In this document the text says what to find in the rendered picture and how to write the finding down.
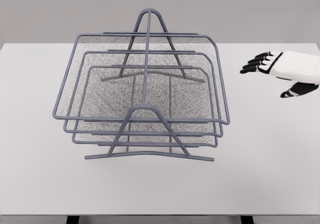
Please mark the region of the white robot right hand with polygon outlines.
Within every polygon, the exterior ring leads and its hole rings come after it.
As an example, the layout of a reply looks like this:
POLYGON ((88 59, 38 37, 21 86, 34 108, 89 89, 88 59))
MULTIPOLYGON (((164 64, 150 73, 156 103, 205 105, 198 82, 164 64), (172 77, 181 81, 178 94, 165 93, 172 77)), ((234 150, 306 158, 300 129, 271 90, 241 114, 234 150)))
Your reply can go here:
POLYGON ((239 71, 262 73, 278 79, 295 81, 282 99, 309 94, 320 87, 320 56, 294 51, 268 51, 256 55, 239 71))

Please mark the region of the large grey mesh tray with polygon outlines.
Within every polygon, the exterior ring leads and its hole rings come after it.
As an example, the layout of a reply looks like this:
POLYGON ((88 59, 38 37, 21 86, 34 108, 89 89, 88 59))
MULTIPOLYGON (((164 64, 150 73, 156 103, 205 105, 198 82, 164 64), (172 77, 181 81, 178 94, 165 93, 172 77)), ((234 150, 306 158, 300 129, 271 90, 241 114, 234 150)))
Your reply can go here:
MULTIPOLYGON (((132 53, 139 51, 144 54, 146 50, 146 33, 103 33, 103 34, 81 34, 74 43, 71 55, 65 70, 63 81, 54 105, 52 115, 58 120, 67 120, 64 115, 59 115, 58 110, 66 102, 63 92, 66 90, 66 80, 71 71, 73 61, 83 55, 85 52, 106 52, 118 50, 125 53, 132 53)), ((225 109, 227 111, 228 122, 230 123, 230 115, 226 99, 226 92, 224 87, 224 80, 222 75, 222 68, 219 57, 219 50, 216 43, 207 35, 194 34, 194 33, 156 33, 153 32, 149 38, 149 50, 153 51, 203 51, 207 54, 214 54, 217 57, 221 84, 223 88, 223 99, 225 102, 225 109)))

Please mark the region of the medium grey mesh tray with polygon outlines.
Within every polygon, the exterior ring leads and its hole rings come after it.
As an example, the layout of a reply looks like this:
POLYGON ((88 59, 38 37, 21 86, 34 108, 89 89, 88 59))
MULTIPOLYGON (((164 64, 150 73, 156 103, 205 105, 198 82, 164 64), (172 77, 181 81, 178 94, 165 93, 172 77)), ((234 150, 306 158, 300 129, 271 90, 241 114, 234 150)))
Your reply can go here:
POLYGON ((87 51, 71 65, 58 114, 78 136, 221 136, 228 122, 215 54, 87 51))

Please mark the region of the small grey mesh tray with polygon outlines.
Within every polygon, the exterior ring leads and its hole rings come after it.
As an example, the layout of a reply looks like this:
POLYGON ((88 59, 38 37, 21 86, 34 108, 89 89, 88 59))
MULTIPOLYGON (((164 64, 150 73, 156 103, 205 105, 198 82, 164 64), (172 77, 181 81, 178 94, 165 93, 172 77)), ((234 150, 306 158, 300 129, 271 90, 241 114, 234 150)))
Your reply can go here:
MULTIPOLYGON (((81 97, 72 113, 78 120, 66 125, 77 144, 106 146, 114 140, 132 105, 142 102, 141 68, 92 67, 79 86, 81 97)), ((186 147, 215 146, 221 134, 217 86, 210 67, 153 67, 147 72, 146 103, 173 120, 171 127, 186 147)), ((150 110, 137 110, 133 118, 155 118, 150 110)), ((120 146, 137 143, 168 143, 170 137, 161 123, 134 121, 120 137, 120 146)))

